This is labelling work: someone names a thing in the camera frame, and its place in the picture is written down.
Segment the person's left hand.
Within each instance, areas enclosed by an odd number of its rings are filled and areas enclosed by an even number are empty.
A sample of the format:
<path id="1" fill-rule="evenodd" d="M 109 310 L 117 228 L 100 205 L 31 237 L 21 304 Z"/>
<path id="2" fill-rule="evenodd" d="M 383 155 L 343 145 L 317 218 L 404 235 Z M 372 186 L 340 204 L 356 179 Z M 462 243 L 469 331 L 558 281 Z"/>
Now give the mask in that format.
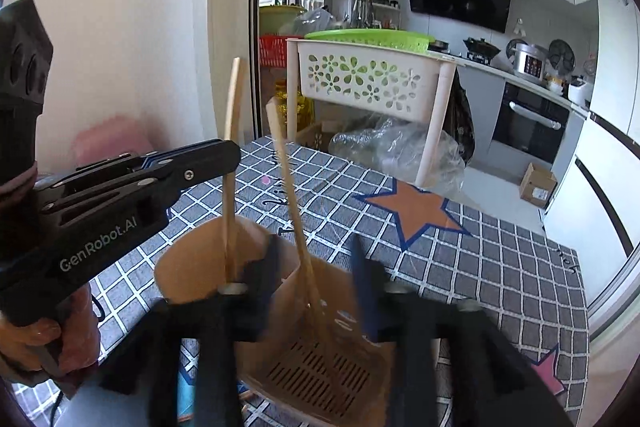
<path id="1" fill-rule="evenodd" d="M 70 315 L 62 326 L 53 320 L 41 319 L 18 327 L 1 317 L 1 377 L 30 387 L 48 379 L 40 358 L 32 349 L 57 339 L 62 340 L 58 367 L 64 375 L 98 361 L 100 332 L 89 284 L 70 296 Z"/>

